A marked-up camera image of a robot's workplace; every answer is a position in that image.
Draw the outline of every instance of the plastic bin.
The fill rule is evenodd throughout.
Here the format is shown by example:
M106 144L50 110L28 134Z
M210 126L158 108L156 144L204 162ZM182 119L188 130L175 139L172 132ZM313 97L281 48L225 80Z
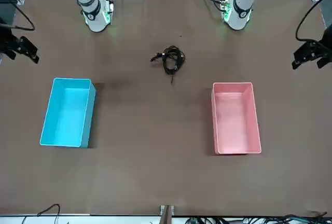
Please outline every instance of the plastic bin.
M87 148L94 98L90 79L55 78L40 144Z
M214 83L212 89L216 154L261 153L253 85Z

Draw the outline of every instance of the brown table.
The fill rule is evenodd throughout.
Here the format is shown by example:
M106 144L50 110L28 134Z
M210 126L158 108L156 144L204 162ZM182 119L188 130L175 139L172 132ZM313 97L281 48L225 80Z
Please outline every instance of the brown table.
M40 62L0 66L0 213L60 203L63 213L157 214L173 204L177 215L332 215L332 72L291 67L310 6L256 0L236 32L204 0L117 0L113 26L97 34L75 0L26 0L36 31L24 35ZM323 30L316 9L300 35ZM149 61L169 45L187 57L174 85ZM55 77L96 87L89 149L39 145ZM216 81L253 83L261 154L214 155Z

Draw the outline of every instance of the pink box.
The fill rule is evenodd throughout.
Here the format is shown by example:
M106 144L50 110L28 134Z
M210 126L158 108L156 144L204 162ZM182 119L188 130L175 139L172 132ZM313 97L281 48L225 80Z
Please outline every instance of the pink box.
M216 154L261 153L253 85L213 83L211 98Z

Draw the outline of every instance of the blue box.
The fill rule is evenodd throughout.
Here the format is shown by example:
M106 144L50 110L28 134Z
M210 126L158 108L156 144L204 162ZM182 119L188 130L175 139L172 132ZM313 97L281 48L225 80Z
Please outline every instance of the blue box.
M94 98L90 79L55 78L40 144L87 148Z

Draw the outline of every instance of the led light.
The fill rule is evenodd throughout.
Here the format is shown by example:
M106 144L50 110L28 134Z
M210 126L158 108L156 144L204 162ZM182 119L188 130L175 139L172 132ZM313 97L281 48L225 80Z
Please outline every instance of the led light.
M103 17L104 17L104 19L105 19L105 22L106 22L107 24L109 24L109 23L110 23L110 13L103 12Z

